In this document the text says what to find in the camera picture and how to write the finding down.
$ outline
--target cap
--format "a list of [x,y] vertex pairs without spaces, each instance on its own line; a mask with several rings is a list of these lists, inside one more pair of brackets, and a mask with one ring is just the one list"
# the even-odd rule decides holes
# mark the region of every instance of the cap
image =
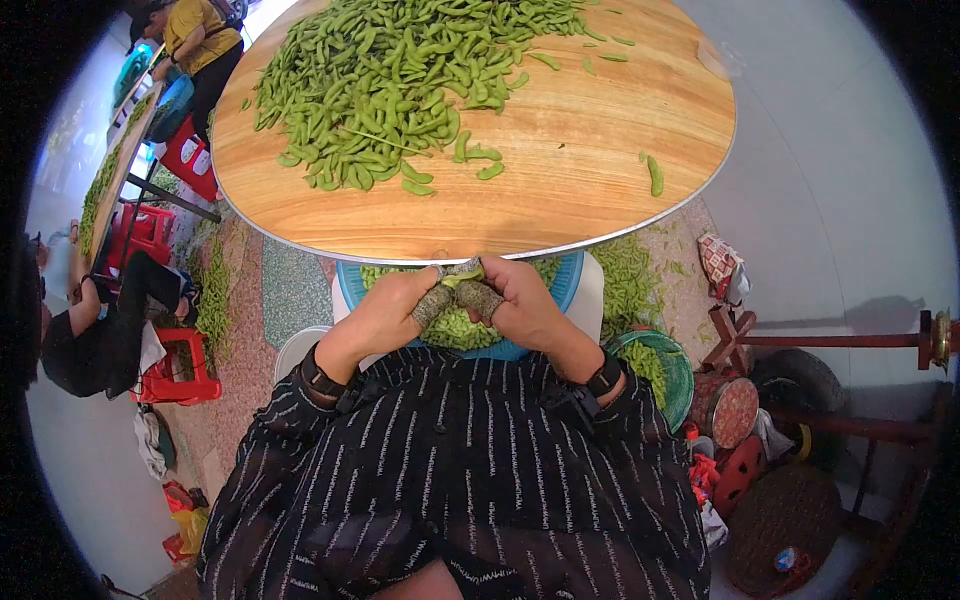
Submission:
[[143,30],[150,25],[150,15],[163,10],[164,3],[160,0],[153,0],[143,5],[139,9],[133,9],[133,21],[130,24],[130,49],[127,54],[133,52],[136,42],[143,37]]

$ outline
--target green bowl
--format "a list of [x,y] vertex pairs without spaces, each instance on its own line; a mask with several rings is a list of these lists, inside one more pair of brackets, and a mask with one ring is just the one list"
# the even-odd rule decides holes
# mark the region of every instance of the green bowl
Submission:
[[690,359],[686,357],[684,347],[655,329],[638,329],[610,340],[607,343],[607,352],[619,355],[619,351],[629,344],[643,344],[657,352],[666,378],[666,407],[663,409],[663,416],[670,426],[670,433],[677,433],[686,419],[686,414],[690,412],[690,403],[693,401],[693,367]]

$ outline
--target wooden tabletop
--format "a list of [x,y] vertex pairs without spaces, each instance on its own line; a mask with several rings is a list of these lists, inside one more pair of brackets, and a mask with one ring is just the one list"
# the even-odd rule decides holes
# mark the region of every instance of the wooden tabletop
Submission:
[[[432,158],[409,158],[436,177],[432,197],[402,191],[400,176],[370,192],[310,189],[302,168],[276,162],[287,143],[279,127],[255,132],[254,110],[240,105],[254,99],[256,69],[270,61],[287,29],[327,4],[300,0],[264,32],[234,70],[213,126],[213,167],[229,202],[254,227],[306,250],[384,264],[570,251],[678,207],[711,179],[731,146],[733,90],[697,60],[697,26],[668,0],[604,0],[585,12],[590,28],[636,46],[611,39],[584,48],[592,41],[586,36],[535,37],[538,51],[562,69],[525,57],[514,72],[529,73],[530,83],[512,92],[500,116],[461,111],[470,144],[503,154],[502,175],[478,180],[475,172],[487,164],[456,164],[450,146]],[[597,77],[584,70],[584,56],[592,57]],[[640,151],[663,172],[657,198]]]
[[107,236],[107,225],[109,225],[110,220],[113,218],[113,208],[116,205],[117,199],[120,198],[120,190],[123,189],[123,184],[127,182],[127,174],[130,172],[133,158],[136,156],[136,151],[140,147],[140,142],[143,141],[143,135],[147,131],[147,126],[150,125],[150,120],[156,109],[156,102],[159,100],[162,90],[163,82],[156,82],[147,90],[144,98],[147,98],[147,102],[150,104],[146,110],[144,110],[143,115],[132,125],[128,119],[123,128],[121,128],[121,131],[113,138],[113,143],[107,148],[107,154],[104,156],[104,160],[113,152],[116,144],[119,144],[120,140],[123,140],[123,147],[117,154],[116,173],[113,174],[113,180],[104,191],[104,195],[100,197],[100,204],[97,206],[97,216],[93,221],[93,237],[90,241],[90,250],[86,253],[86,264],[88,265],[93,264],[94,259],[97,257],[97,252],[100,251],[100,247],[104,244],[104,238]]

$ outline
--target blue plastic basin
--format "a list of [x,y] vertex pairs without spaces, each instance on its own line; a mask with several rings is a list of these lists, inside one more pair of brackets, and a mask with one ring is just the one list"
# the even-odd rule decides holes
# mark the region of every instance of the blue plastic basin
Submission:
[[[550,296],[560,306],[563,312],[570,307],[573,301],[573,295],[577,291],[577,285],[580,284],[580,273],[584,268],[583,251],[561,256],[560,268],[557,269],[557,276],[554,277],[553,286],[550,288]],[[347,301],[347,308],[351,311],[360,303],[360,300],[367,295],[367,290],[363,287],[363,278],[360,277],[360,265],[337,261],[337,278],[340,279],[340,289],[344,293],[344,300]],[[415,348],[426,346],[424,342],[417,339],[407,346]],[[455,350],[447,348],[449,351],[463,356],[464,358],[497,358],[499,360],[516,361],[525,356],[530,350],[517,346],[507,339],[500,340],[496,344],[486,348],[475,350]]]

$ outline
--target red stool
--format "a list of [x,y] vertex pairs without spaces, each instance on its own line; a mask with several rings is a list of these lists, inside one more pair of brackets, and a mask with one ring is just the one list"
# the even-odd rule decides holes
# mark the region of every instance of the red stool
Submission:
[[[206,371],[204,358],[204,338],[196,329],[157,329],[156,336],[165,348],[167,355],[143,373],[142,392],[138,396],[130,390],[134,402],[156,404],[176,402],[181,406],[193,406],[208,400],[215,400],[222,392],[220,381],[211,379]],[[176,381],[173,366],[174,342],[186,342],[190,347],[190,360],[193,363],[193,379]]]
[[123,212],[113,215],[113,236],[107,251],[107,260],[101,273],[110,276],[110,268],[120,271],[120,266],[126,259],[138,250],[146,252],[153,260],[165,265],[170,262],[173,250],[167,244],[170,228],[174,222],[174,213],[169,210],[140,206],[140,212],[147,218],[133,224],[133,234],[127,247],[127,255],[123,254],[124,241],[127,230],[133,219],[133,204],[124,204]]
[[[197,149],[193,151],[189,160],[183,162],[180,159],[180,152],[188,139],[192,139],[197,144]],[[206,144],[197,137],[196,131],[193,129],[193,117],[191,115],[187,115],[173,137],[166,141],[166,145],[167,149],[160,157],[160,164],[189,185],[201,198],[211,203],[216,201],[217,180],[213,177],[213,166],[207,168],[202,175],[197,175],[193,171],[197,159],[206,149]]]
[[[120,231],[124,234],[129,230],[134,207],[135,204],[133,203],[124,203],[123,215],[120,219]],[[133,223],[132,237],[144,242],[166,245],[176,219],[177,217],[172,210],[141,204],[136,215],[136,221]]]

